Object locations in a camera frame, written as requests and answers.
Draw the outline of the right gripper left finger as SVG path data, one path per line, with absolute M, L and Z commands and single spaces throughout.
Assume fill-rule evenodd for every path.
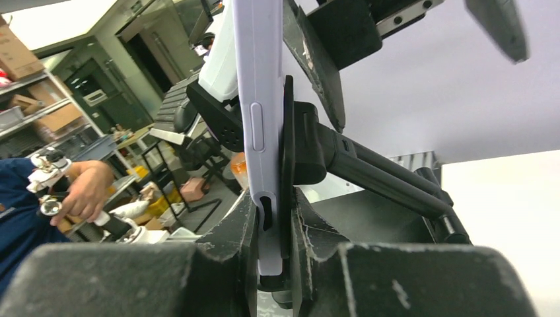
M 256 208 L 244 194 L 195 242 L 43 245 L 2 316 L 255 316 Z

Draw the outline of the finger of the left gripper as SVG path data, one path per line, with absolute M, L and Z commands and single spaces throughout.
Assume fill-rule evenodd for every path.
M 515 0 L 465 0 L 470 15 L 513 63 L 530 58 L 524 23 Z

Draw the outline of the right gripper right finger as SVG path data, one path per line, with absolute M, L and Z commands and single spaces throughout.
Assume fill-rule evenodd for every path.
M 510 262 L 468 244 L 353 243 L 293 193 L 295 316 L 535 316 Z

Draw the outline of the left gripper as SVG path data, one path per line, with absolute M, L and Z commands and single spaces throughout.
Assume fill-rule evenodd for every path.
M 444 1 L 319 1 L 307 16 L 295 1 L 282 3 L 283 41 L 341 133 L 346 117 L 338 70 L 381 50 L 384 39 L 419 22 Z

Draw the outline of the lavender case phone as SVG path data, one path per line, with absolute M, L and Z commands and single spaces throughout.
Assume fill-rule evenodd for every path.
M 233 1 L 238 94 L 250 195 L 258 212 L 258 269 L 282 272 L 279 226 L 283 128 L 281 1 Z

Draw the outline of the small black folding stand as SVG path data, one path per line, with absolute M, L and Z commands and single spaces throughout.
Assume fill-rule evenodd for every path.
M 283 132 L 279 228 L 283 272 L 271 296 L 281 308 L 292 307 L 289 227 L 294 186 L 317 184 L 334 174 L 424 218 L 433 242 L 470 244 L 469 235 L 430 166 L 412 171 L 319 123 L 315 105 L 294 98 L 293 77 L 283 87 Z

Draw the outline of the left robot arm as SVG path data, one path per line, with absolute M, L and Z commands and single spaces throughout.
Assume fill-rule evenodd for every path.
M 514 106 L 519 86 L 497 85 L 491 53 L 450 25 L 409 25 L 437 1 L 327 1 L 309 15 L 293 1 L 228 1 L 198 84 L 219 102 L 245 88 L 260 107 L 249 132 L 259 151 L 281 126 L 281 76 L 299 71 L 331 125 L 389 157 L 434 151 L 451 161 L 530 151 L 529 125 Z

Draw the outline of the person's hand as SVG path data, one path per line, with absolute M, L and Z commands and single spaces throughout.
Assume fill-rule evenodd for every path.
M 66 175 L 73 182 L 61 204 L 61 211 L 51 218 L 50 225 L 56 227 L 66 215 L 95 221 L 109 197 L 109 187 L 114 181 L 112 169 L 105 162 L 88 160 L 73 162 Z

